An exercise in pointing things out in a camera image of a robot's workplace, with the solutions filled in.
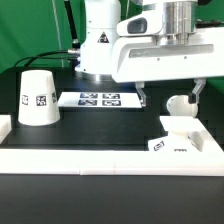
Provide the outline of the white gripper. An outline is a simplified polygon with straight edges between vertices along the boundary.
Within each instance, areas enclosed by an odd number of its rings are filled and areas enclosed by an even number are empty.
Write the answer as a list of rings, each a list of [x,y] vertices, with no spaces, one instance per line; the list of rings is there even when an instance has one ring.
[[[147,105],[144,82],[195,79],[188,102],[198,104],[204,78],[224,76],[224,27],[197,29],[187,19],[171,21],[142,13],[117,25],[111,73],[118,83],[135,83]]]

